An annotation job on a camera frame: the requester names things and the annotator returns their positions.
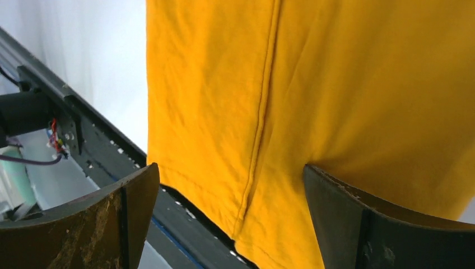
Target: orange fabric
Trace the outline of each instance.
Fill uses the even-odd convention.
[[[323,268],[301,173],[456,219],[474,1],[147,1],[149,162],[260,268]]]

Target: black cable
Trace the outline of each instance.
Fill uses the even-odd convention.
[[[9,76],[7,72],[3,70],[1,66],[0,66],[0,74],[2,74],[2,76],[4,76],[6,79],[8,79],[11,83],[15,84],[16,86],[20,85],[18,81],[14,80],[11,76]]]
[[[21,163],[21,164],[31,164],[31,165],[42,165],[42,166],[48,166],[48,165],[54,165],[59,163],[61,161],[61,158],[63,155],[58,154],[58,157],[54,161],[33,161],[33,160],[25,160],[22,158],[16,158],[16,157],[10,157],[6,155],[0,155],[0,160],[1,161],[11,161],[14,163]]]

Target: white backdrop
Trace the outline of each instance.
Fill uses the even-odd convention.
[[[0,0],[0,26],[146,151],[145,0]]]

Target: light green object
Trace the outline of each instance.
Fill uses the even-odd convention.
[[[0,154],[9,157],[22,158],[20,150],[13,146],[0,149]],[[25,200],[24,203],[30,206],[36,204],[35,193],[33,192],[30,179],[26,173],[25,164],[0,161],[0,166],[3,169],[1,176],[6,177],[11,184],[15,185],[18,193]]]

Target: yellow cloth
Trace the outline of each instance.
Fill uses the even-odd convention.
[[[147,1],[149,162],[260,268],[323,268],[305,163],[456,219],[474,1]]]

